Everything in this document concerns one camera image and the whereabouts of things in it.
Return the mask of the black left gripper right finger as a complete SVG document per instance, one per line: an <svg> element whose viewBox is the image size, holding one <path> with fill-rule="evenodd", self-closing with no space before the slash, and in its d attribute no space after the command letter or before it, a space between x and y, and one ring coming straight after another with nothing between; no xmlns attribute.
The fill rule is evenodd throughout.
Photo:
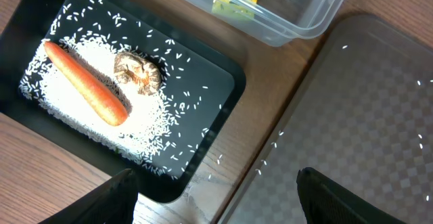
<svg viewBox="0 0 433 224"><path fill-rule="evenodd" d="M314 168L300 170L296 183L308 224L404 224Z"/></svg>

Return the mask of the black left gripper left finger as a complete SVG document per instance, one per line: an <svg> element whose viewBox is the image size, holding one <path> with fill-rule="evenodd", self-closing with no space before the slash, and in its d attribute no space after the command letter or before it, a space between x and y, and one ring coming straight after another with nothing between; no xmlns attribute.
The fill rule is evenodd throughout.
<svg viewBox="0 0 433 224"><path fill-rule="evenodd" d="M132 224L137 180L133 170L125 169L41 224Z"/></svg>

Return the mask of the white rice pile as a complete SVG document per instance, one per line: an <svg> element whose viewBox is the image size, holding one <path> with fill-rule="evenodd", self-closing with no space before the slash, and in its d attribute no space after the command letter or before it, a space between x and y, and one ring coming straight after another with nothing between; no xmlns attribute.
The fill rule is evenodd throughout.
<svg viewBox="0 0 433 224"><path fill-rule="evenodd" d="M65 0L18 84L54 118L156 175L178 179L231 77L105 0Z"/></svg>

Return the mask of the orange carrot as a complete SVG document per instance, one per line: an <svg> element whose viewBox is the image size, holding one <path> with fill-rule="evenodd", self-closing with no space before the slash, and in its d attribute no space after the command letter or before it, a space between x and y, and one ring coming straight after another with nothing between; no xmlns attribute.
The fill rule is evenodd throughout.
<svg viewBox="0 0 433 224"><path fill-rule="evenodd" d="M113 127L126 121L129 116L127 109L102 82L59 45L46 41L43 47L54 66L69 80L102 120Z"/></svg>

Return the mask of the brown food scraps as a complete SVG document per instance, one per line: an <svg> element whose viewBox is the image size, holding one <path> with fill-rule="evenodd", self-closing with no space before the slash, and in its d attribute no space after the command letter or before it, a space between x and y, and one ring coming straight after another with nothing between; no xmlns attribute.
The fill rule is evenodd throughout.
<svg viewBox="0 0 433 224"><path fill-rule="evenodd" d="M154 63L126 51L114 58L114 76L119 83L136 88L141 95L157 93L162 84L159 68Z"/></svg>

